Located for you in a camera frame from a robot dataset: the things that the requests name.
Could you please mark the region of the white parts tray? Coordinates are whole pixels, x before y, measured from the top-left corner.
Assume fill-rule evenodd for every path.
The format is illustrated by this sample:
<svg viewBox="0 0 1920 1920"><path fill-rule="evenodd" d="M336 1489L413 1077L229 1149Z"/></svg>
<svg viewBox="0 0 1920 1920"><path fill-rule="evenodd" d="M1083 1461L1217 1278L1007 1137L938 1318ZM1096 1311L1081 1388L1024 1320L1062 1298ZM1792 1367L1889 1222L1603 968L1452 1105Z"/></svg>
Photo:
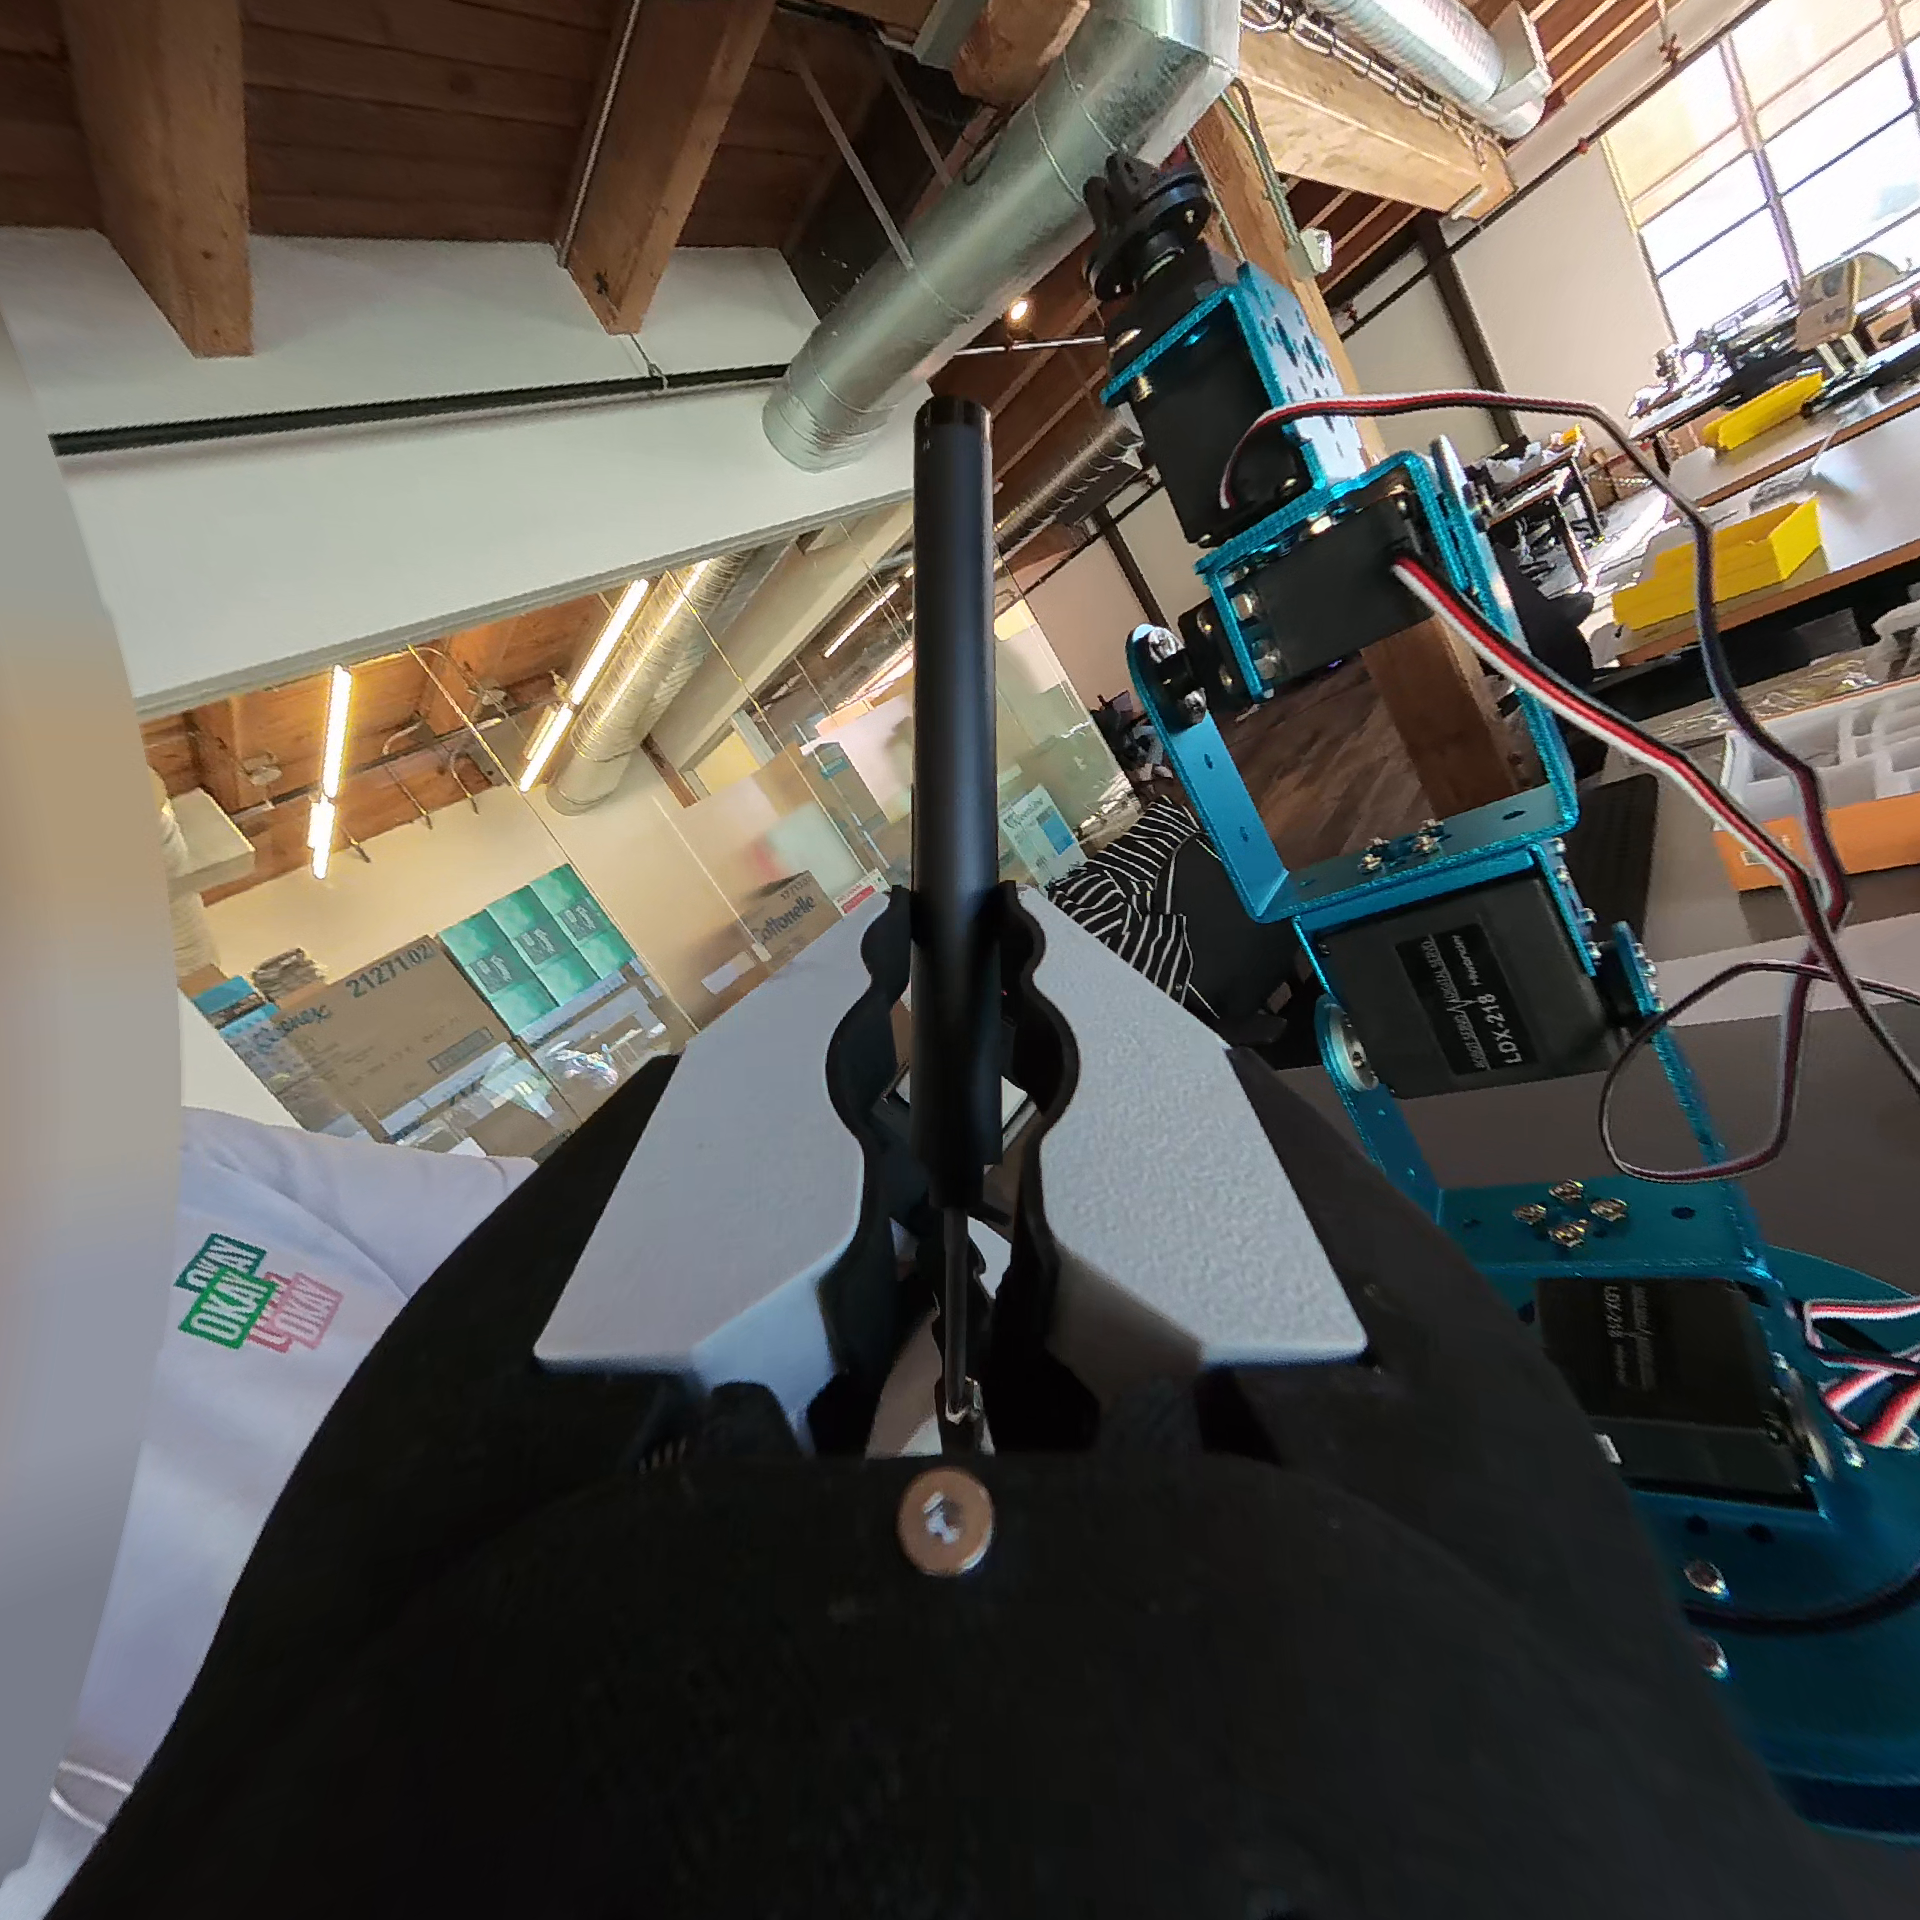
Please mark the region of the white parts tray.
<svg viewBox="0 0 1920 1920"><path fill-rule="evenodd" d="M1818 777L1831 836L1851 877L1918 865L1918 691L1863 691L1766 722ZM1720 752L1719 785L1803 865L1813 865L1803 807L1778 762L1741 735Z"/></svg>

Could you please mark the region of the long ceiling light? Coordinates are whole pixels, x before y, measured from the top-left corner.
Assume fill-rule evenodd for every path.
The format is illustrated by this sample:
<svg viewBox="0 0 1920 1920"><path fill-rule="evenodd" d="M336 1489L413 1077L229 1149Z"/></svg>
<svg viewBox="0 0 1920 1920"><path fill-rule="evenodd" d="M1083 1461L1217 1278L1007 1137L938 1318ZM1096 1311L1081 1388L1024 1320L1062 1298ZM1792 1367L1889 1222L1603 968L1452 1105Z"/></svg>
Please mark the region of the long ceiling light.
<svg viewBox="0 0 1920 1920"><path fill-rule="evenodd" d="M583 714L588 705L588 696L595 686L604 676L613 654L622 643L625 634L638 617L643 602L647 601L655 582L649 576L640 576L629 582L621 591L618 598L613 604L613 611L606 613L596 636L593 638L585 660L572 672L572 676L563 683L561 693L555 705L549 708L540 720L538 731L533 737L533 742L527 748L525 762L516 780L516 793L521 797L530 797L533 791L545 779L551 762L555 760L559 748L563 746L568 731Z"/></svg>
<svg viewBox="0 0 1920 1920"><path fill-rule="evenodd" d="M320 765L306 815L306 865L317 882L328 877L339 840L339 811L353 733L353 705L353 671L336 665L328 675Z"/></svg>

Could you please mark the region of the ribbed silver ventilation duct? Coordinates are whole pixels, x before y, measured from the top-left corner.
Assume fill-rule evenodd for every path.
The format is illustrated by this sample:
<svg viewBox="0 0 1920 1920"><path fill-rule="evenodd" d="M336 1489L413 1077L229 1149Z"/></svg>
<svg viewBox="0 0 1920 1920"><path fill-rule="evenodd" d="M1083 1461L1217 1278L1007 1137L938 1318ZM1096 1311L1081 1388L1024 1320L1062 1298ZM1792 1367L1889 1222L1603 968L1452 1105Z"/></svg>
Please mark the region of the ribbed silver ventilation duct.
<svg viewBox="0 0 1920 1920"><path fill-rule="evenodd" d="M617 794L661 714L712 654L718 617L755 558L749 547L671 568L617 622L540 777L553 813L586 815Z"/></svg>

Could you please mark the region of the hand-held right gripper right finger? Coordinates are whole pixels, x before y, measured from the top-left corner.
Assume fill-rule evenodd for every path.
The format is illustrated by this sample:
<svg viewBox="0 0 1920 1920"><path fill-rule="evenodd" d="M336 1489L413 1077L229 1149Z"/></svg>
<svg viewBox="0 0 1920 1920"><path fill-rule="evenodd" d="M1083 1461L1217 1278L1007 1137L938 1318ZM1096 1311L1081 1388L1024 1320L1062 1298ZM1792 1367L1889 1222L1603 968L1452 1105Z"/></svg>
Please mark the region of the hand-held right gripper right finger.
<svg viewBox="0 0 1920 1920"><path fill-rule="evenodd" d="M1033 1123L992 1302L997 1413L1362 1357L1233 1049L1029 887L1007 898L1003 970Z"/></svg>

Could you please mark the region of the black screwdriver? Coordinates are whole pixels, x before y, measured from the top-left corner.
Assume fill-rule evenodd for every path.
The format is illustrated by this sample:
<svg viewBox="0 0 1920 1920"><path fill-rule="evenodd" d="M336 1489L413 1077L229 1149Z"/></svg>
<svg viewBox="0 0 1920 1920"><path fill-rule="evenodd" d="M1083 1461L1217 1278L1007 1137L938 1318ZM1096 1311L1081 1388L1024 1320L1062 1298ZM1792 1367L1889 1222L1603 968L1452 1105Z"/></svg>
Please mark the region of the black screwdriver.
<svg viewBox="0 0 1920 1920"><path fill-rule="evenodd" d="M997 823L994 522L989 412L935 397L915 425L915 785L910 1125L935 1233L938 1422L982 1437L974 1243L1001 1142L1003 900Z"/></svg>

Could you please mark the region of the person's white shirt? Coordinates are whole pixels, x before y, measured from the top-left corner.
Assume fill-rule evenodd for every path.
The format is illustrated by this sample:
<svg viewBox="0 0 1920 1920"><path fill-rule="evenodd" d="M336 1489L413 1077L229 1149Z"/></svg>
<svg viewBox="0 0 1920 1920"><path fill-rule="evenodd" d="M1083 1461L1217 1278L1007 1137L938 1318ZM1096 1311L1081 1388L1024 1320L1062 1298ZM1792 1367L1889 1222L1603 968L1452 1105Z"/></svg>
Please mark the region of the person's white shirt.
<svg viewBox="0 0 1920 1920"><path fill-rule="evenodd" d="M153 1760L353 1374L530 1158L187 1109L164 1334L72 1732L4 1917L43 1917Z"/></svg>

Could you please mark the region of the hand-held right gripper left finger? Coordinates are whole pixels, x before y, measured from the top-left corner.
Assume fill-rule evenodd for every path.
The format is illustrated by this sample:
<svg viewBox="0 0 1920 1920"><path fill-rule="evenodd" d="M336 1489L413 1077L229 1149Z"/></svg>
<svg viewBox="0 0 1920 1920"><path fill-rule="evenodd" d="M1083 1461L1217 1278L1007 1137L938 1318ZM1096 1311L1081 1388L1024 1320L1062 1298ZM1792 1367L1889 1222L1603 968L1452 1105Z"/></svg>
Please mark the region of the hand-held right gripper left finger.
<svg viewBox="0 0 1920 1920"><path fill-rule="evenodd" d="M546 1372L761 1387L805 1452L864 1451L897 1341L875 1105L908 933L908 897L872 897L686 1045L537 1341Z"/></svg>

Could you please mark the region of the black white striped cloth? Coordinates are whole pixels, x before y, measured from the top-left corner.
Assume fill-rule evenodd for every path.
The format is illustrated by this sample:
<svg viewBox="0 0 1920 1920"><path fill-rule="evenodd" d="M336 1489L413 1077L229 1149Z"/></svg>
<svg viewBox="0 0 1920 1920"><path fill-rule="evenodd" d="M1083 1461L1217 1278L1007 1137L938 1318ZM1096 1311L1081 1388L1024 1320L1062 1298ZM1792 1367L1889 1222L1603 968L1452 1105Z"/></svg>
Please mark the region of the black white striped cloth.
<svg viewBox="0 0 1920 1920"><path fill-rule="evenodd" d="M1043 893L1177 1005L1211 1017L1194 984L1189 916L1174 903L1178 861L1200 834L1189 807L1155 798L1125 833L1046 882Z"/></svg>

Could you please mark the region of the large silver ventilation duct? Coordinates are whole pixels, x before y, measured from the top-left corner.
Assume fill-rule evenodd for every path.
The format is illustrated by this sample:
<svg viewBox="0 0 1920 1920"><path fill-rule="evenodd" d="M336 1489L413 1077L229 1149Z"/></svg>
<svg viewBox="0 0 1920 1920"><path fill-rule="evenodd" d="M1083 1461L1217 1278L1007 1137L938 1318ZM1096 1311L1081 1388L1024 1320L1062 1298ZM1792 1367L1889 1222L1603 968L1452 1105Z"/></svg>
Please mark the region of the large silver ventilation duct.
<svg viewBox="0 0 1920 1920"><path fill-rule="evenodd" d="M841 468L908 392L1092 233L1115 156L1151 167L1238 77L1236 3L1095 3L991 151L826 312L766 399L792 466Z"/></svg>

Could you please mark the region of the small brown cardboard box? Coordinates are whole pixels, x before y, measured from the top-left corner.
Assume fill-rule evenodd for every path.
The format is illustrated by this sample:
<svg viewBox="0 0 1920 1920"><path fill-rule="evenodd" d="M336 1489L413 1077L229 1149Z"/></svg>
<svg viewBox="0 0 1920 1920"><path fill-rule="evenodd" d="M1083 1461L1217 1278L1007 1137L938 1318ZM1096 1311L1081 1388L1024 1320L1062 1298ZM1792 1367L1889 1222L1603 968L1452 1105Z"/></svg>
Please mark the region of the small brown cardboard box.
<svg viewBox="0 0 1920 1920"><path fill-rule="evenodd" d="M845 918L833 891L813 871L757 887L736 914L771 970L787 967Z"/></svg>

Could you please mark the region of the large brown cardboard box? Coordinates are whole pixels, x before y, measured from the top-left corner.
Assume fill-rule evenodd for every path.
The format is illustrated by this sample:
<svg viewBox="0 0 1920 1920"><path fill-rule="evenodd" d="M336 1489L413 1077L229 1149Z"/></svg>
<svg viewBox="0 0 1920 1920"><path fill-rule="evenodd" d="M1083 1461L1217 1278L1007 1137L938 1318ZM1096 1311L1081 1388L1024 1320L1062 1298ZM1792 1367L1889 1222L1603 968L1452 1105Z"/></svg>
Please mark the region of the large brown cardboard box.
<svg viewBox="0 0 1920 1920"><path fill-rule="evenodd" d="M435 934L284 1001L276 1033L376 1141L474 1087L512 1035Z"/></svg>

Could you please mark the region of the large paned window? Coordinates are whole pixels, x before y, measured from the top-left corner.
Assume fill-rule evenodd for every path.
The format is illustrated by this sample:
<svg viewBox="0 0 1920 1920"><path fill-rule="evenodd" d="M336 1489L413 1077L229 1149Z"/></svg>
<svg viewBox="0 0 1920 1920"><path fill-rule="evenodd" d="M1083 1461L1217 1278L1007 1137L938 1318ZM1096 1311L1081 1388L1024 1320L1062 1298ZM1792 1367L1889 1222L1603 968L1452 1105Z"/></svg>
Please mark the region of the large paned window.
<svg viewBox="0 0 1920 1920"><path fill-rule="evenodd" d="M1675 342L1856 254L1914 277L1918 7L1763 5L1601 148Z"/></svg>

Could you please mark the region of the stack of teal boxes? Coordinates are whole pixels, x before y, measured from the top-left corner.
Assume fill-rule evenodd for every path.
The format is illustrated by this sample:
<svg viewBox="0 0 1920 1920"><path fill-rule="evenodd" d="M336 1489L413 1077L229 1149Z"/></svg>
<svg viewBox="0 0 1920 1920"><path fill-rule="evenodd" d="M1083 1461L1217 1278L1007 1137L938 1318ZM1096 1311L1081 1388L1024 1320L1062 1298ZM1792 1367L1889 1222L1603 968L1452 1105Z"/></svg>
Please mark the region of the stack of teal boxes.
<svg viewBox="0 0 1920 1920"><path fill-rule="evenodd" d="M572 866L537 877L436 939L516 1043L540 1038L636 959Z"/></svg>

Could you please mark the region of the yellow plastic bin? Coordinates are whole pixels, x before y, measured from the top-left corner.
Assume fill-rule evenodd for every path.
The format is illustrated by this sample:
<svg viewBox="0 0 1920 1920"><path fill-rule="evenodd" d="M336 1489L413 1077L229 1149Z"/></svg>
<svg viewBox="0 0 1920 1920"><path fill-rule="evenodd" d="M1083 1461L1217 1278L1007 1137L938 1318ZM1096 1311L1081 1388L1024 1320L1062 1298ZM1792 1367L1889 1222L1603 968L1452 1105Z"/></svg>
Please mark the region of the yellow plastic bin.
<svg viewBox="0 0 1920 1920"><path fill-rule="evenodd" d="M1761 514L1727 522L1713 538L1713 586L1719 606L1784 585L1823 547L1821 504L1814 496L1777 503ZM1613 596L1613 621L1647 632L1699 606L1697 544L1689 531L1653 549L1639 578Z"/></svg>
<svg viewBox="0 0 1920 1920"><path fill-rule="evenodd" d="M1761 394L1743 400L1739 407L1722 412L1717 420L1701 429L1701 442L1717 457L1733 457L1743 447L1752 444L1764 435L1799 420L1806 407L1818 399L1828 384L1828 376L1818 370L1796 373L1782 378Z"/></svg>

